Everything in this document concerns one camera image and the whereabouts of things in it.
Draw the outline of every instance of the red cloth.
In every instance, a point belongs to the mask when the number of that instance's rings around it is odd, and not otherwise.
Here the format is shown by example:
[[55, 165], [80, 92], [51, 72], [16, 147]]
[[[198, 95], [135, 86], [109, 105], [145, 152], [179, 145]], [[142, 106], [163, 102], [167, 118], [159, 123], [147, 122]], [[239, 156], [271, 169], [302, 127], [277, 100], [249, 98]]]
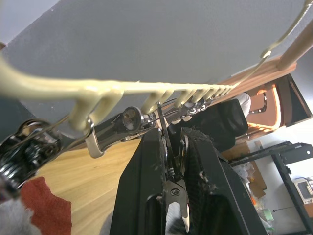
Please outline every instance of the red cloth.
[[21, 189], [22, 200], [34, 212], [32, 224], [43, 235], [70, 235], [71, 202], [54, 196], [43, 177], [28, 181]]

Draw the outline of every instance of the wooden desk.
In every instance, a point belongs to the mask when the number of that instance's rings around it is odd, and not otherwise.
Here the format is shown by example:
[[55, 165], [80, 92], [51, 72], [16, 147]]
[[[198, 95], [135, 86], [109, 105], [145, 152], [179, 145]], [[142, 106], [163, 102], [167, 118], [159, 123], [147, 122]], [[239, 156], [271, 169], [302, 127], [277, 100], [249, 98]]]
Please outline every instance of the wooden desk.
[[113, 212], [119, 178], [139, 142], [115, 145], [98, 159], [86, 149], [70, 151], [39, 171], [54, 195], [72, 202], [72, 235], [99, 234]]

